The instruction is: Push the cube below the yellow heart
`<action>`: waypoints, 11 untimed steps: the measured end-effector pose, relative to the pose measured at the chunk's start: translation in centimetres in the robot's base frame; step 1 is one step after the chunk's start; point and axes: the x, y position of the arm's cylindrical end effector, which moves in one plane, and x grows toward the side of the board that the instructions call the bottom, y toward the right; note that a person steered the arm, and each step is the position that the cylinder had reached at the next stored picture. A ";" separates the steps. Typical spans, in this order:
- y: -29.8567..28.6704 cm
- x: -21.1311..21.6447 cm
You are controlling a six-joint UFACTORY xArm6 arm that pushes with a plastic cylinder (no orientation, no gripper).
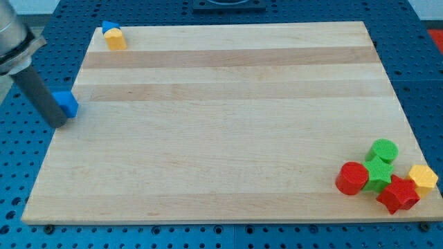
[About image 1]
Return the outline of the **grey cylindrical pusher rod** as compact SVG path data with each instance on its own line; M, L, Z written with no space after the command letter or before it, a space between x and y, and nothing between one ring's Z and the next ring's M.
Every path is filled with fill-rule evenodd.
M33 66L10 76L50 127L60 128L66 124L65 112Z

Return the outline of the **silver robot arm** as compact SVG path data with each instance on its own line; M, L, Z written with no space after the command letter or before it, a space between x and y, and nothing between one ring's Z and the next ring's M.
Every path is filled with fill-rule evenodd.
M32 56L46 45L18 17L8 0L1 0L1 74L9 75L21 92L52 128L68 120L39 73L32 66Z

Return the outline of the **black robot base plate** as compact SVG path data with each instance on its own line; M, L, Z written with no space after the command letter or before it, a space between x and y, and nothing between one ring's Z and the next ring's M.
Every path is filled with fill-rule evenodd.
M192 0L192 11L195 13L219 13L266 10L264 0Z

